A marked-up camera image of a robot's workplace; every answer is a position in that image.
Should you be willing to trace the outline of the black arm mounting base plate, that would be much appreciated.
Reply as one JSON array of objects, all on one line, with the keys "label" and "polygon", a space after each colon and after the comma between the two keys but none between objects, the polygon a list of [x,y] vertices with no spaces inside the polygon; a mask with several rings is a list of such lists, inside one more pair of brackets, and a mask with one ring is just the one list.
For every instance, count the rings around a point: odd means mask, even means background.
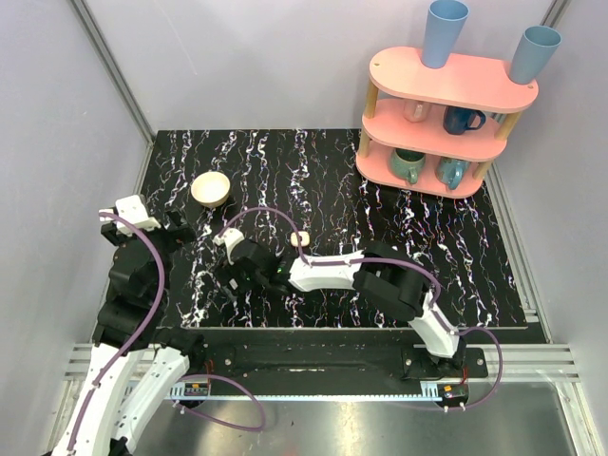
[{"label": "black arm mounting base plate", "polygon": [[457,345],[453,360],[431,355],[414,330],[398,329],[182,329],[197,338],[214,371],[236,378],[261,374],[382,373],[396,379],[487,379],[485,355]]}]

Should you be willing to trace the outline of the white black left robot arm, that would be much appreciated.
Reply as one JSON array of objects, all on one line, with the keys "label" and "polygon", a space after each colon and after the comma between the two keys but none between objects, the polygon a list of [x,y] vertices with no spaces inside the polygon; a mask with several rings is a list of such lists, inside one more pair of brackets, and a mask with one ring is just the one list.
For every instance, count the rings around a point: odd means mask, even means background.
[{"label": "white black left robot arm", "polygon": [[143,431],[184,375],[205,369],[204,339],[160,329],[168,305],[172,255],[195,238],[179,211],[145,208],[100,213],[115,246],[105,302],[76,406],[53,455],[131,455]]}]

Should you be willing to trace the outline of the white earbud case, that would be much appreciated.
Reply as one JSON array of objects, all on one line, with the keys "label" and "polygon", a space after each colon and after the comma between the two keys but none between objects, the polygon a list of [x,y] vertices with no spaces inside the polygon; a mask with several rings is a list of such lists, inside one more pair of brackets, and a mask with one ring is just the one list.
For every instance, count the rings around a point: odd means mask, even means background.
[{"label": "white earbud case", "polygon": [[294,247],[307,247],[310,245],[310,241],[310,234],[306,231],[292,232],[290,235],[290,242]]}]

